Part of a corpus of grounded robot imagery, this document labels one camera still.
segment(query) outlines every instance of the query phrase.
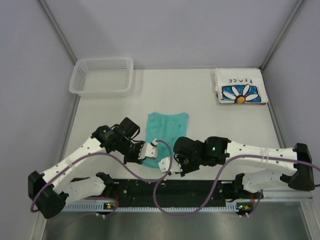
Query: metal edge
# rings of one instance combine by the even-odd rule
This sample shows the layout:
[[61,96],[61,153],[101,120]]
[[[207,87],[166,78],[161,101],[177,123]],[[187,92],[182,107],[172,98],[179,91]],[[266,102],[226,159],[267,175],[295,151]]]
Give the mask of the metal edge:
[[262,65],[260,68],[262,71],[264,71],[266,69],[266,67],[268,66],[271,58],[274,56],[275,52],[280,47],[281,43],[283,42],[283,40],[285,39],[285,36],[288,33],[288,30],[294,24],[295,20],[297,19],[299,13],[301,12],[303,7],[305,6],[306,2],[307,2],[307,0],[298,0],[296,2],[296,4],[294,5],[293,10],[290,13],[285,24],[283,25],[278,37],[275,39],[272,47],[270,48],[269,52],[267,53],[265,59],[262,62]]
[[[65,35],[63,34],[60,26],[58,25],[55,17],[53,16],[48,4],[46,3],[45,0],[36,0],[36,1],[38,2],[45,17],[49,21],[58,41],[60,42],[61,46],[63,47],[66,55],[68,56],[68,58],[70,59],[72,64],[75,65],[77,62],[77,58],[76,58],[73,50],[71,49]],[[72,103],[72,108],[70,110],[70,114],[68,117],[68,119],[69,119],[68,124],[66,126],[65,131],[63,131],[65,133],[65,137],[64,137],[64,140],[62,142],[62,145],[61,145],[61,148],[60,148],[60,151],[58,154],[58,158],[57,158],[58,161],[60,161],[66,153],[66,149],[67,149],[68,141],[70,138],[72,126],[74,124],[74,120],[76,117],[79,101],[80,101],[80,96],[76,95],[74,97],[74,100]],[[43,238],[43,235],[45,232],[46,223],[47,223],[47,220],[40,213],[36,213],[36,216],[33,220],[33,225],[32,225],[30,232],[29,232],[28,239],[29,240],[41,240]]]
[[54,33],[56,34],[56,37],[58,38],[61,46],[63,47],[65,53],[67,54],[67,56],[69,57],[70,61],[73,63],[73,65],[76,64],[77,62],[77,58],[76,55],[74,54],[74,51],[72,50],[72,48],[70,47],[70,44],[68,43],[64,33],[62,32],[59,24],[57,23],[54,15],[52,14],[46,0],[36,0],[40,6],[40,8],[42,9],[44,15],[46,16],[46,18],[48,19],[50,25],[52,26],[52,29],[54,31]]
[[47,220],[37,212],[33,221],[33,226],[30,230],[28,240],[41,240],[43,238]]
[[319,211],[314,201],[300,202],[306,225],[312,240],[320,240]]

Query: metal frame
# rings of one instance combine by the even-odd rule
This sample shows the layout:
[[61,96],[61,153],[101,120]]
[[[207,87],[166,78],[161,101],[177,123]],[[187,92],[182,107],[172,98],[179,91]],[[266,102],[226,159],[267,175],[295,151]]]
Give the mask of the metal frame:
[[280,47],[280,45],[283,42],[283,40],[285,39],[289,29],[294,24],[294,21],[298,17],[301,10],[304,8],[306,2],[307,2],[307,0],[297,0],[295,6],[293,7],[291,14],[289,15],[288,19],[286,20],[285,24],[283,25],[278,37],[275,39],[272,47],[270,48],[269,52],[267,53],[262,65],[261,65],[260,69],[262,72],[266,69],[271,58],[273,57],[273,55],[275,54],[277,49]]
[[[46,3],[46,0],[36,0],[39,3],[40,8],[42,9],[44,15],[48,19],[54,33],[56,34],[61,46],[63,47],[65,53],[69,57],[70,61],[75,65],[77,62],[77,58],[70,47],[70,44],[68,43],[65,35],[63,34],[60,26],[58,25],[54,15],[52,14],[48,4]],[[304,7],[304,4],[307,0],[297,0],[289,18],[287,19],[286,23],[284,24],[281,32],[279,33],[278,37],[274,41],[271,49],[269,50],[266,58],[264,59],[262,65],[261,65],[261,72],[264,76],[264,70],[266,69],[268,63],[272,59],[273,55],[277,51],[277,49],[280,47],[281,43],[283,42],[284,38],[287,35],[288,30],[293,25],[295,19],[298,17],[299,13],[301,12],[302,8]],[[286,141],[285,137],[281,128],[281,123],[278,121],[277,113],[275,111],[275,104],[272,101],[272,97],[269,95],[269,87],[268,87],[268,81],[264,77],[266,92],[269,98],[268,108],[270,111],[271,119],[274,125],[275,133],[279,142],[279,145],[281,148],[286,147]],[[66,128],[66,134],[65,138],[63,139],[63,143],[61,146],[61,149],[59,151],[58,160],[60,161],[63,159],[68,141],[70,138],[72,126],[76,117],[78,104],[80,101],[80,97],[76,96],[73,100],[73,107],[70,111],[69,115],[69,122]],[[301,209],[303,212],[303,215],[305,217],[306,224],[308,226],[310,235],[313,240],[320,239],[320,218],[318,209],[316,207],[316,204],[314,203],[312,194],[310,192],[299,192],[294,190],[265,190],[264,191],[264,199],[263,202],[300,202]],[[33,221],[33,226],[29,233],[29,240],[41,240],[45,231],[47,220],[40,214],[36,213],[35,218]]]

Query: white table surface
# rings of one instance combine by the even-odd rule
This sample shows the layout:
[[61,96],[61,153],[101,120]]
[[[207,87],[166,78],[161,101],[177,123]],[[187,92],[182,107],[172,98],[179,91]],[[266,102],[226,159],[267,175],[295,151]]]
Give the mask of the white table surface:
[[[80,98],[66,156],[76,150],[102,125],[119,124],[129,117],[141,127],[137,140],[145,139],[148,114],[189,114],[187,137],[204,141],[210,136],[226,137],[236,142],[268,148],[278,148],[278,140],[267,105],[219,104],[214,92],[213,69],[135,70],[134,92],[124,98]],[[143,178],[159,178],[158,169],[135,163],[128,166]],[[200,170],[181,178],[213,180],[220,166],[200,167]],[[258,168],[230,165],[221,180],[233,180],[238,173],[255,172]],[[120,164],[102,156],[79,177],[94,176],[97,172],[110,174],[114,179],[133,179]]]

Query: white plastic basket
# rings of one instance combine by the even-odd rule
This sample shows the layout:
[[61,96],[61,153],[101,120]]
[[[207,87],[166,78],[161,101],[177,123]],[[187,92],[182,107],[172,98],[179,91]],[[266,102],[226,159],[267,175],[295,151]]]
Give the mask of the white plastic basket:
[[130,57],[83,58],[76,62],[69,91],[86,98],[125,97],[131,93]]

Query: cable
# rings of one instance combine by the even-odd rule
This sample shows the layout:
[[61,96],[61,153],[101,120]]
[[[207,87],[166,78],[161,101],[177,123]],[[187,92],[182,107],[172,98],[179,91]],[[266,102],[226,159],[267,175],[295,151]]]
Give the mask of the cable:
[[[221,175],[221,173],[223,172],[223,170],[225,169],[225,167],[231,163],[232,161],[236,160],[236,159],[240,159],[240,158],[254,158],[254,159],[261,159],[261,157],[263,156],[260,156],[260,155],[251,155],[251,154],[242,154],[242,155],[238,155],[238,156],[234,156],[234,157],[231,157],[229,158],[225,164],[222,165],[222,167],[219,169],[216,177],[215,177],[215,180],[212,184],[212,187],[210,189],[210,192],[208,194],[208,196],[206,197],[206,199],[204,200],[204,202],[193,212],[191,213],[187,213],[187,214],[173,214],[173,213],[170,213],[170,212],[167,212],[165,211],[159,204],[158,204],[158,201],[157,201],[157,197],[156,197],[156,193],[157,193],[157,188],[159,187],[160,185],[160,181],[158,181],[155,186],[154,186],[154,189],[153,189],[153,201],[154,201],[154,204],[156,205],[156,207],[162,212],[162,213],[165,213],[165,214],[168,214],[172,217],[176,217],[176,218],[187,218],[187,217],[191,217],[193,215],[195,215],[196,213],[200,212],[205,206],[206,204],[209,202],[216,186],[217,186],[217,183],[218,183],[218,179]],[[292,160],[292,159],[288,159],[288,158],[283,158],[283,157],[273,157],[273,156],[269,156],[268,157],[269,160],[272,160],[272,161],[282,161],[282,162],[289,162],[289,163],[294,163],[294,164],[302,164],[302,165],[306,165],[308,167],[311,167],[311,168],[314,168],[316,169],[317,171],[320,172],[320,167],[316,166],[316,165],[313,165],[312,163],[309,163],[309,162],[305,162],[305,161],[300,161],[300,160]],[[259,206],[260,204],[260,199],[258,199],[258,202],[256,203],[254,209],[252,210],[252,212],[250,214],[248,214],[248,216],[250,217],[256,210],[257,210],[257,206]]]
[[[162,140],[156,140],[157,143],[162,143],[164,144],[168,150],[169,150],[169,155],[170,155],[170,164],[169,164],[169,169],[168,171],[162,176],[160,177],[159,179],[145,179],[145,178],[142,178],[140,176],[138,176],[137,174],[135,174],[133,171],[131,171],[119,158],[117,158],[116,156],[112,155],[112,154],[109,154],[109,153],[106,153],[106,152],[96,152],[96,153],[90,153],[90,154],[87,154],[85,156],[82,156],[80,158],[78,158],[77,160],[75,160],[72,165],[74,166],[75,164],[77,164],[78,162],[88,158],[88,157],[93,157],[93,156],[108,156],[108,157],[111,157],[113,158],[114,160],[116,160],[118,163],[120,163],[129,173],[131,173],[134,177],[136,177],[137,179],[141,180],[141,181],[144,181],[144,182],[147,182],[147,183],[156,183],[156,182],[161,182],[162,180],[164,180],[168,174],[170,173],[170,170],[171,170],[171,166],[172,166],[172,162],[173,162],[173,154],[172,154],[172,151],[171,151],[171,148],[170,146],[165,142],[165,141],[162,141]],[[34,209],[35,208],[35,204],[40,196],[40,194],[42,193],[42,191],[47,188],[48,186],[50,186],[57,178],[59,178],[62,174],[64,174],[68,169],[70,169],[70,166],[67,166],[66,168],[64,168],[62,171],[60,171],[57,175],[55,175],[51,180],[49,180],[41,189],[40,191],[35,195],[32,203],[31,203],[31,207],[30,207],[30,211],[32,213],[36,213],[38,212],[39,210],[38,209]]]

